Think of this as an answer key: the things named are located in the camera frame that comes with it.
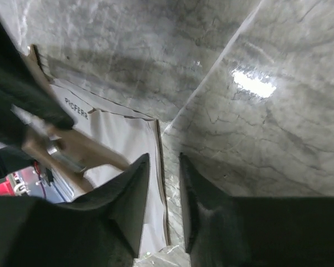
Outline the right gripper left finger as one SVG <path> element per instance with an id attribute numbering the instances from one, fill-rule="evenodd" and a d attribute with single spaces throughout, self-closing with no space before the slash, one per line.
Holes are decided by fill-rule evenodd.
<path id="1" fill-rule="evenodd" d="M 72 202 L 0 196 L 0 266 L 132 266 L 139 256 L 150 158 Z"/>

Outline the wooden clip hanger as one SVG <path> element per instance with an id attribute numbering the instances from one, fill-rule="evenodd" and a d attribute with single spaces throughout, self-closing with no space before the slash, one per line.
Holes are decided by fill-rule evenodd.
<path id="1" fill-rule="evenodd" d="M 84 173 L 101 165 L 125 171 L 130 163 L 122 154 L 75 130 L 60 130 L 37 115 L 14 108 L 15 115 L 28 127 L 21 149 L 57 171 L 66 181 L 84 193 L 93 190 Z"/>

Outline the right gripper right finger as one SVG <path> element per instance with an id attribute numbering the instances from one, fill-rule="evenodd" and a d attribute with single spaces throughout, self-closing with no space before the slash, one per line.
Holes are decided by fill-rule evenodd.
<path id="1" fill-rule="evenodd" d="M 179 162 L 192 266 L 334 266 L 334 197 L 230 196 Z"/>

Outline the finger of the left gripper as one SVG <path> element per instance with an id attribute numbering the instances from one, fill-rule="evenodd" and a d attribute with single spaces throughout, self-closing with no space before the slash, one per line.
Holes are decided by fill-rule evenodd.
<path id="1" fill-rule="evenodd" d="M 0 20 L 0 142 L 21 146 L 27 126 L 12 112 L 19 107 L 62 130 L 71 130 L 73 118 L 34 78 Z"/>

